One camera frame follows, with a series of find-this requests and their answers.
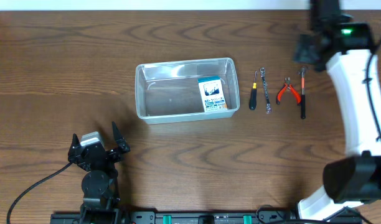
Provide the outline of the red handled cutting pliers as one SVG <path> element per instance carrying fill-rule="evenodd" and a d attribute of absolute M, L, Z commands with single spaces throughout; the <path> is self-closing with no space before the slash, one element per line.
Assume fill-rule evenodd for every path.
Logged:
<path fill-rule="evenodd" d="M 281 98 L 287 90 L 289 90 L 293 94 L 297 105 L 300 105 L 301 104 L 301 95 L 296 91 L 296 89 L 291 84 L 290 77 L 285 78 L 284 85 L 280 89 L 280 91 L 278 92 L 278 94 L 276 96 L 276 104 L 279 105 L 281 103 Z"/>

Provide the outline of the silver ratchet wrench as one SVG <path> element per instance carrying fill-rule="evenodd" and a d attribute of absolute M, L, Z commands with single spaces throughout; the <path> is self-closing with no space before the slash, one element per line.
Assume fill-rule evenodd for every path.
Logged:
<path fill-rule="evenodd" d="M 260 68 L 260 74 L 261 74 L 261 80 L 263 84 L 264 94 L 265 94 L 265 100 L 266 100 L 266 113 L 271 113 L 271 103 L 269 99 L 268 89 L 267 89 L 267 83 L 266 83 L 266 75 L 265 75 L 265 68 Z"/>

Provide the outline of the small hammer orange black handle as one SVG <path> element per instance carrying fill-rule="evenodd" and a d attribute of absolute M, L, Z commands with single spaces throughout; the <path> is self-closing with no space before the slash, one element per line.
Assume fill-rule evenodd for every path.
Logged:
<path fill-rule="evenodd" d="M 301 119 L 306 118 L 305 74 L 308 68 L 302 66 L 299 70 L 301 76 Z"/>

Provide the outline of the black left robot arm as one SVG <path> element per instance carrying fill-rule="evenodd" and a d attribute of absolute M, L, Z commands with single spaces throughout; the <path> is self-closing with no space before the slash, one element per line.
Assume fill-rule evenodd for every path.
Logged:
<path fill-rule="evenodd" d="M 89 133 L 81 139 L 73 135 L 68 161 L 86 171 L 82 180 L 83 203 L 79 223 L 121 223 L 122 211 L 118 208 L 118 171 L 130 147 L 120 133 L 116 123 L 112 123 L 113 139 L 117 146 L 106 150 L 98 132 Z"/>

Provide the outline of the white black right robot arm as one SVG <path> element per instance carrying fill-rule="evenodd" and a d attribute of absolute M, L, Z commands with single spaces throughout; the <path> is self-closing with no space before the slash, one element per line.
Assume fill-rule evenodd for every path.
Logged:
<path fill-rule="evenodd" d="M 311 1 L 309 35 L 294 60 L 325 71 L 337 94 L 345 158 L 327 164 L 323 185 L 298 202 L 296 223 L 349 223 L 357 207 L 381 200 L 381 87 L 370 26 L 354 22 L 338 1 Z"/>

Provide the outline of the blue white screwdriver box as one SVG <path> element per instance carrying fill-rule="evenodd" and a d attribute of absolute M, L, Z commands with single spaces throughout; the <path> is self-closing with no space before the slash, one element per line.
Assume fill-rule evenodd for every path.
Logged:
<path fill-rule="evenodd" d="M 227 110 L 222 81 L 218 76 L 199 78 L 198 85 L 205 112 Z"/>

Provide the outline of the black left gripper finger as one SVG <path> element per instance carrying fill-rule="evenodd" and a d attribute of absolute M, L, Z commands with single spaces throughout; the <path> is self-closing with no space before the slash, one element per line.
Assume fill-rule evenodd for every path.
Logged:
<path fill-rule="evenodd" d="M 70 155 L 76 156 L 79 149 L 81 149 L 81 144 L 78 139 L 78 136 L 74 133 L 72 137 L 72 143 L 70 146 Z"/>
<path fill-rule="evenodd" d="M 113 130 L 113 139 L 115 143 L 117 144 L 120 152 L 121 153 L 130 152 L 131 151 L 130 146 L 127 144 L 126 139 L 120 133 L 120 130 L 118 129 L 114 121 L 112 122 L 112 130 Z"/>

